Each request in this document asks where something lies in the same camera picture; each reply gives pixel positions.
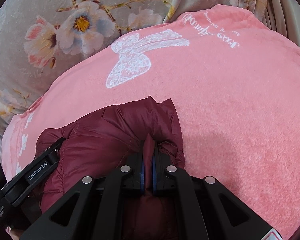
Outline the person's left hand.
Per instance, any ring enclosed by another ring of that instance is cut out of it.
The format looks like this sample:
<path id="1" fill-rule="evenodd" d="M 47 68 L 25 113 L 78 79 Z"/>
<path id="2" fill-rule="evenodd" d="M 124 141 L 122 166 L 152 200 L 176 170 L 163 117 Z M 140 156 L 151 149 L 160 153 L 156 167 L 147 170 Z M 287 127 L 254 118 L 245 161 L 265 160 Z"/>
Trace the person's left hand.
<path id="1" fill-rule="evenodd" d="M 23 233 L 23 230 L 8 228 L 8 234 L 13 240 L 19 240 Z"/>

